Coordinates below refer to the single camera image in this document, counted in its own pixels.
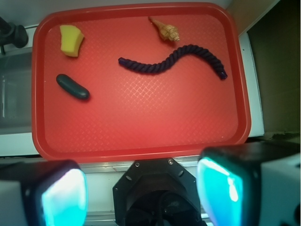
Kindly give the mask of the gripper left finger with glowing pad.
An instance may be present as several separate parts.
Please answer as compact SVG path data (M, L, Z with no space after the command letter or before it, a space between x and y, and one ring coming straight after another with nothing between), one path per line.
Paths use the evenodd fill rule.
M87 217L85 173L71 160L2 163L2 226L82 226Z

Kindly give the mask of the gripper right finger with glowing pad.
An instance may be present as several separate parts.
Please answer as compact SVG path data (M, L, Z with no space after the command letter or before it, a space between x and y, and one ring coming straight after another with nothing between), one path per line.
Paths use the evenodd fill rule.
M197 164L200 202L215 226L298 226L301 147L258 141L208 147Z

